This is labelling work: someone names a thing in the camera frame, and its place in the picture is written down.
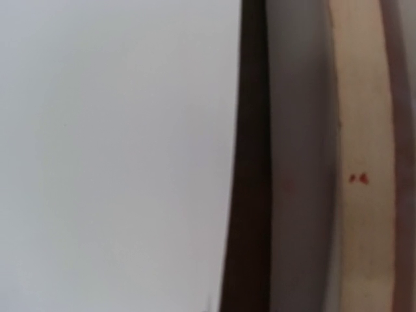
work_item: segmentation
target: light wood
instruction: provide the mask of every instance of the light wood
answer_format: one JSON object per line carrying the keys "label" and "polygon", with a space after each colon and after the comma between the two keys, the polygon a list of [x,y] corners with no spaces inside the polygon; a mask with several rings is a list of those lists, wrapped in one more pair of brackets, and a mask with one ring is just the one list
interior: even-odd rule
{"label": "light wood", "polygon": [[393,104],[379,0],[330,0],[339,99],[341,312],[390,312]]}

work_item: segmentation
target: white wall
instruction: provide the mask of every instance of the white wall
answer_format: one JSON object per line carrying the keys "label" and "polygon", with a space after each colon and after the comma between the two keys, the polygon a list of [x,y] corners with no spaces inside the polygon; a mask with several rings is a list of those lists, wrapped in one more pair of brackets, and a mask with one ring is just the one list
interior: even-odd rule
{"label": "white wall", "polygon": [[1,311],[216,311],[239,6],[2,1]]}

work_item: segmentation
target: wooden edge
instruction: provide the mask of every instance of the wooden edge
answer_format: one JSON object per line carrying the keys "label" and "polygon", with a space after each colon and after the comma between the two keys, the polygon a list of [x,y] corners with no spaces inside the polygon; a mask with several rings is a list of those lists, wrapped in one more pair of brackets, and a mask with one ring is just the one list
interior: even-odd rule
{"label": "wooden edge", "polygon": [[397,0],[380,0],[389,61],[396,158],[396,261],[393,311],[414,310],[415,129],[404,31]]}
{"label": "wooden edge", "polygon": [[395,283],[393,101],[379,0],[330,0],[339,101],[341,311],[390,312]]}

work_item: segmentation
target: brown edge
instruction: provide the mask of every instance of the brown edge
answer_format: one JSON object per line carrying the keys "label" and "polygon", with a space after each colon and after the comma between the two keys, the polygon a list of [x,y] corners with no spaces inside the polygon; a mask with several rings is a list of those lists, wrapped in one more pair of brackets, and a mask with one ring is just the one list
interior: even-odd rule
{"label": "brown edge", "polygon": [[413,311],[415,277],[415,129],[397,0],[380,0],[393,97],[396,174],[396,249],[393,312]]}

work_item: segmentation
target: dark gap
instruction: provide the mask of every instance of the dark gap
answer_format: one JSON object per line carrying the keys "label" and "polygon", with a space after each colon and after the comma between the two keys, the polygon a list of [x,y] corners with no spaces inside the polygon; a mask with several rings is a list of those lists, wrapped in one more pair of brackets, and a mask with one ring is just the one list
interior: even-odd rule
{"label": "dark gap", "polygon": [[268,312],[270,99],[265,1],[242,1],[239,104],[221,312]]}

